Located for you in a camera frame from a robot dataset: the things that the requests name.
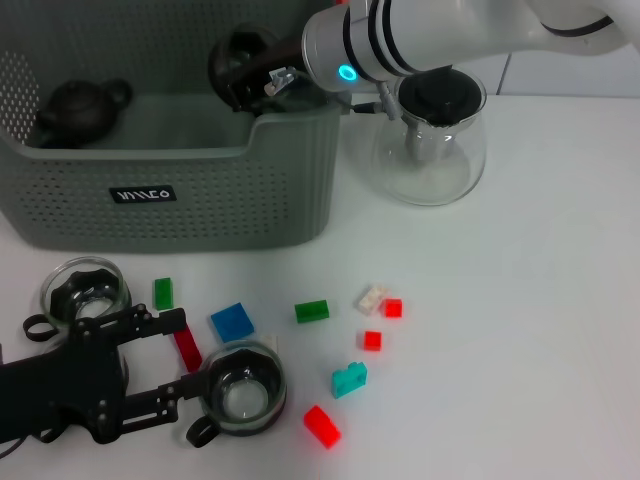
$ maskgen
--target basket label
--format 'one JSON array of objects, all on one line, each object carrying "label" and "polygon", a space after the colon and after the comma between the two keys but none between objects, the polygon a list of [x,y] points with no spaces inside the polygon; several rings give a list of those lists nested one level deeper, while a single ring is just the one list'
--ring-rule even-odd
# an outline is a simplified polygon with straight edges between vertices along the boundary
[{"label": "basket label", "polygon": [[171,185],[153,187],[117,187],[109,193],[116,203],[175,202],[178,200]]}]

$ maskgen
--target dark red block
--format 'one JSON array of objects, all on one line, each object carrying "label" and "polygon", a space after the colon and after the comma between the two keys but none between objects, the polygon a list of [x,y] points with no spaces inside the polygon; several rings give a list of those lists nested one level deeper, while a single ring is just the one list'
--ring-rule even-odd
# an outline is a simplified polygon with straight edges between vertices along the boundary
[{"label": "dark red block", "polygon": [[340,430],[336,428],[331,419],[317,405],[314,405],[304,416],[305,426],[311,430],[325,448],[333,447],[340,437]]},{"label": "dark red block", "polygon": [[364,349],[379,352],[382,349],[382,333],[364,332]]},{"label": "dark red block", "polygon": [[200,364],[202,363],[202,355],[200,355],[200,351],[196,346],[193,335],[191,335],[189,326],[187,326],[187,328],[182,330],[181,332],[174,333],[173,338],[175,338],[176,340],[178,350],[180,350],[180,355],[182,356],[182,360],[187,367],[187,371],[189,373],[193,373],[198,370],[198,368],[200,368]]},{"label": "dark red block", "polygon": [[401,318],[402,300],[399,298],[387,298],[384,301],[384,316],[387,318]]}]

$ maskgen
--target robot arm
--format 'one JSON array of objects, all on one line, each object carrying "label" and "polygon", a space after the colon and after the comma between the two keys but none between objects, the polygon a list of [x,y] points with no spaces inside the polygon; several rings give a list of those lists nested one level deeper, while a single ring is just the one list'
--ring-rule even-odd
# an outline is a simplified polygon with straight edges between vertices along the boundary
[{"label": "robot arm", "polygon": [[302,53],[326,91],[519,50],[640,50],[638,0],[351,0],[314,15]]}]

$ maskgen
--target blue square tile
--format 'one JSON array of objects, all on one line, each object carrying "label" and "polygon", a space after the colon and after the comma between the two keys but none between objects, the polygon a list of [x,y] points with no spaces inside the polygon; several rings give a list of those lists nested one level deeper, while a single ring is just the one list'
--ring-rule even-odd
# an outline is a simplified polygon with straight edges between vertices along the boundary
[{"label": "blue square tile", "polygon": [[224,343],[251,335],[255,330],[241,303],[211,315],[211,321]]}]

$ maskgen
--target blue lego brick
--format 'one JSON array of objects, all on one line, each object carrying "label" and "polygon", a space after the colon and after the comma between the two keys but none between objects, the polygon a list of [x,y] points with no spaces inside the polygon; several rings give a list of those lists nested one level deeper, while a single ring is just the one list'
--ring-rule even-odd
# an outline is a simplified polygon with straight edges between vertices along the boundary
[{"label": "blue lego brick", "polygon": [[367,383],[367,367],[364,363],[351,363],[346,370],[336,370],[331,376],[331,393],[340,398],[363,387]]},{"label": "blue lego brick", "polygon": [[241,303],[214,313],[211,321],[224,343],[239,340],[255,331]]}]

